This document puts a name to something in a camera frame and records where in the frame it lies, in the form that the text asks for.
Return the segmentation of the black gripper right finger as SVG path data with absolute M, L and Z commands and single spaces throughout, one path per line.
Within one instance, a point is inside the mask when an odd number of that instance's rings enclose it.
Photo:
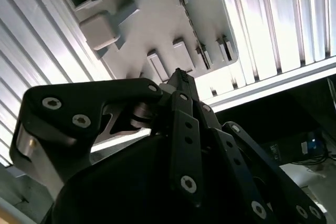
M 233 122 L 220 127 L 199 100 L 193 77 L 185 74 L 184 85 L 233 186 L 236 223 L 326 223 L 320 208 L 242 128 Z

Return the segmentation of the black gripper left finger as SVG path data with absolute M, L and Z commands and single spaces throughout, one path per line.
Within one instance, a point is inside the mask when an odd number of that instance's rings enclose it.
M 23 96 L 10 156 L 57 198 L 72 177 L 91 166 L 96 143 L 150 130 L 169 144 L 171 188 L 199 206 L 199 105 L 195 80 L 181 69 L 162 84 L 136 78 L 33 87 Z

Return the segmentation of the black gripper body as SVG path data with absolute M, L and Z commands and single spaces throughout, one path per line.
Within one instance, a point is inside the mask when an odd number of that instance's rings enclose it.
M 53 223 L 251 223 L 219 163 L 202 151 L 205 195 L 194 207 L 169 180 L 171 143 L 149 137 L 71 178 L 52 210 Z

